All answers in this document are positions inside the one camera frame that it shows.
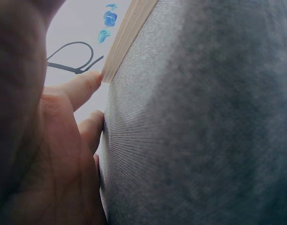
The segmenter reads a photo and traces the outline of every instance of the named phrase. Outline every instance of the gray felt surface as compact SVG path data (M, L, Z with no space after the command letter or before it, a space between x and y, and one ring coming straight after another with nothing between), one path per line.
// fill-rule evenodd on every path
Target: gray felt surface
M115 225L287 225L287 0L159 0L110 86Z

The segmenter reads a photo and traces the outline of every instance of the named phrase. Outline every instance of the skin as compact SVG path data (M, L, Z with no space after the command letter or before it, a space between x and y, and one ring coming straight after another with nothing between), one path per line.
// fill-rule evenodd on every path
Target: skin
M105 224L93 157L104 115L73 112L97 72L44 87L45 36L64 0L0 0L0 224Z

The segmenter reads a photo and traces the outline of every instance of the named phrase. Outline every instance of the white background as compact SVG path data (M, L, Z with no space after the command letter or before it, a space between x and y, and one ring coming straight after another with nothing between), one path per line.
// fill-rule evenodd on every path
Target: white background
M118 4L114 12L118 15L114 28L111 28L112 35L102 44L98 44L98 33L104 28L103 15L110 8L107 4ZM70 42L83 41L90 44L94 50L95 61L101 56L104 60L94 65L91 70L102 71L105 58L114 41L115 34L128 9L130 0L67 0L55 16L47 34L47 56L50 56L60 47ZM84 45L71 45L49 61L65 66L78 68L90 59L90 50ZM76 77L74 73L48 67L45 79L45 86L59 85ZM75 113L77 122L88 117L94 110L104 111L108 98L108 84L103 83L93 97Z

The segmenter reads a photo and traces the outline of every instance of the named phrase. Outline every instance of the blue leaf shape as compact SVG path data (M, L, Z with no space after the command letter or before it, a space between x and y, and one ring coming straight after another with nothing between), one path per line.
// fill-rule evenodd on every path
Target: blue leaf shape
M117 9L117 4L109 4L109 5L106 5L106 7L111 7L111 10L116 10Z
M98 43L101 44L105 41L107 37L111 35L110 31L103 29L98 34Z
M105 19L105 26L114 27L117 19L117 14L107 11L105 12L103 18Z

